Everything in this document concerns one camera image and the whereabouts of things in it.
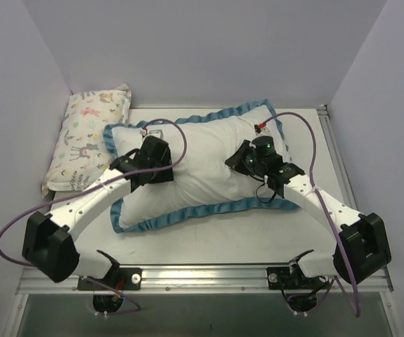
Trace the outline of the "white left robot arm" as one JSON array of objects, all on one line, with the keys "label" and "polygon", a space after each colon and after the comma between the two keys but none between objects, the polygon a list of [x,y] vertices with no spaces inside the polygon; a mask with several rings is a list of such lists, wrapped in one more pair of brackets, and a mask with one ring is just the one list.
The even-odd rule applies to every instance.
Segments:
[{"label": "white left robot arm", "polygon": [[34,212],[27,219],[23,257],[55,283],[71,275],[91,277],[104,289],[114,287],[119,263],[108,253],[78,251],[80,234],[105,209],[140,186],[174,179],[168,142],[147,136],[141,148],[116,158],[99,179],[47,214]]}]

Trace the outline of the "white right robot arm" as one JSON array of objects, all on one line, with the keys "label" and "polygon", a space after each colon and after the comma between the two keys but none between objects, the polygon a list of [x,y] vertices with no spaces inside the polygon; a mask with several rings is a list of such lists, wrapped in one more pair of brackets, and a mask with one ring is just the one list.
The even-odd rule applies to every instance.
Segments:
[{"label": "white right robot arm", "polygon": [[288,270],[293,285],[304,287],[314,277],[341,277],[359,284],[391,262],[382,218],[376,213],[364,215],[314,185],[301,168],[275,151],[270,136],[244,141],[225,163],[242,175],[258,178],[274,195],[331,229],[336,239],[334,253],[308,251],[297,256]]}]

